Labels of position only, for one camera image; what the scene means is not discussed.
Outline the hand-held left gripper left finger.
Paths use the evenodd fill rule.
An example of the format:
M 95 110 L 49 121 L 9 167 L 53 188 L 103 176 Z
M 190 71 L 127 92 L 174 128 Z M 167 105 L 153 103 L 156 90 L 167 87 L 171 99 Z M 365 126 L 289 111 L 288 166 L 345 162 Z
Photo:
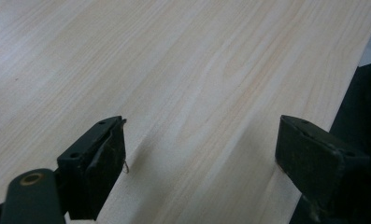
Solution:
M 72 219 L 97 219 L 125 164 L 121 116 L 95 123 L 57 158 L 59 195 Z

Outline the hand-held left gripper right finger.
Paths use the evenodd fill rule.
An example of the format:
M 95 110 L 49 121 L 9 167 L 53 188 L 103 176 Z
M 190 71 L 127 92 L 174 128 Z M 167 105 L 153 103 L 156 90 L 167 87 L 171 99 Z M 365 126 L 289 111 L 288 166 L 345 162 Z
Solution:
M 369 156 L 307 120 L 281 116 L 275 157 L 313 214 L 350 216 Z

